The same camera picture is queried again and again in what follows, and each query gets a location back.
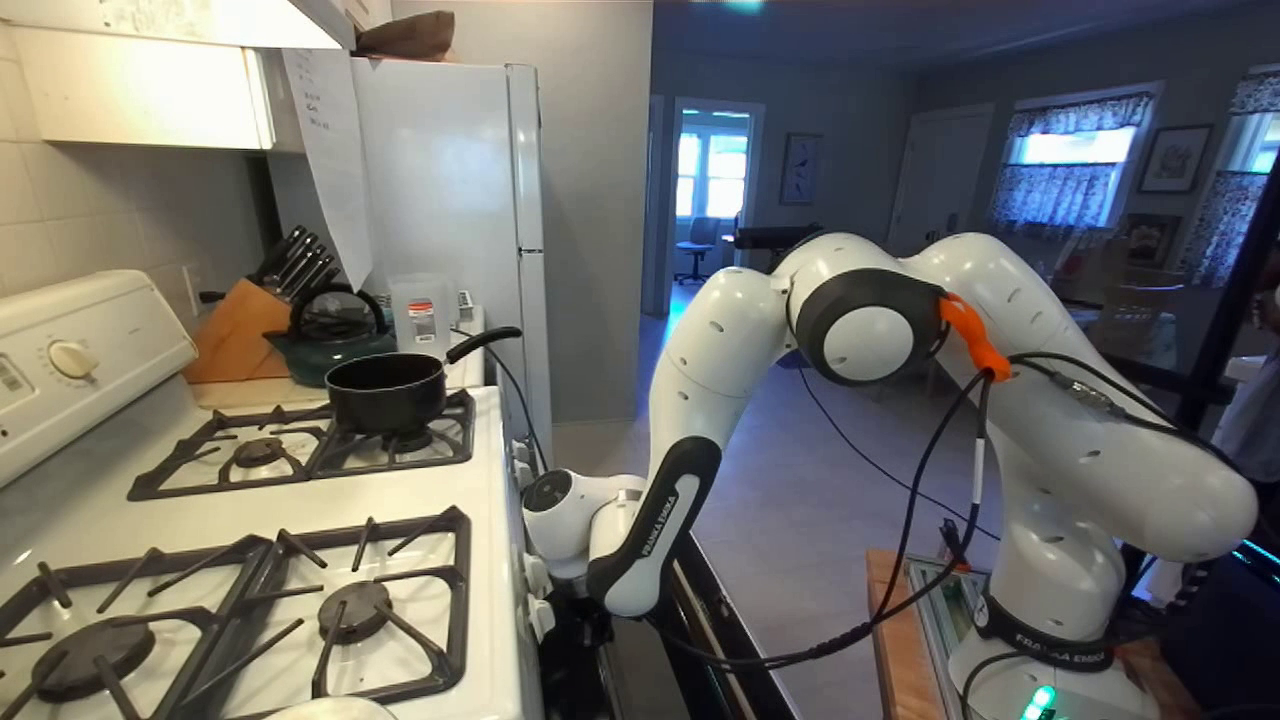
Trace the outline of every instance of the kettle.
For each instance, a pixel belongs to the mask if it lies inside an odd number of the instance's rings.
[[[294,305],[290,327],[264,335],[285,356],[290,378],[308,387],[326,387],[328,367],[346,361],[396,348],[385,308],[348,286],[312,290]]]

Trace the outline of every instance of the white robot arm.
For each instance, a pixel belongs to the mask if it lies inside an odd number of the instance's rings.
[[[1003,356],[1036,351],[1042,374],[1012,374],[986,327]],[[1169,562],[1207,562],[1253,527],[1258,495],[1211,453],[1144,429],[1160,423],[1156,413],[1102,361],[1052,290],[992,237],[948,237],[908,260],[862,237],[820,237],[774,277],[718,273],[654,378],[656,469],[644,482],[553,472],[526,494],[531,544],[553,572],[585,581],[615,618],[644,618],[744,405],[792,348],[842,385],[877,385],[929,356],[959,385],[976,367],[1002,379],[989,391],[989,437],[1002,460],[1003,539],[989,630],[953,657],[953,679],[959,689],[982,662],[1020,650],[1036,670],[1084,672],[1094,692],[1117,695],[1077,701],[1077,716],[1152,713],[1106,651],[1125,586],[1117,535]],[[1003,709],[1024,689],[1002,689],[976,685],[976,705],[1012,716]]]

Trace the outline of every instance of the refrigerator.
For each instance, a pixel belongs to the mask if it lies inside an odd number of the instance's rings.
[[[488,327],[518,326],[522,340],[491,345],[522,385],[498,367],[507,434],[535,434],[553,453],[535,71],[422,59],[348,59],[348,71],[364,147],[364,290],[390,291],[396,273],[442,273],[476,300]]]

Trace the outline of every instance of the white stove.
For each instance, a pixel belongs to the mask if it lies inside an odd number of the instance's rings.
[[[141,273],[0,300],[0,720],[542,716],[498,387],[390,447],[187,361]]]

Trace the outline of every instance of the range hood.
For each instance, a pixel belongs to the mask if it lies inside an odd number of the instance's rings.
[[[109,34],[236,49],[357,49],[385,0],[0,0],[21,28]]]

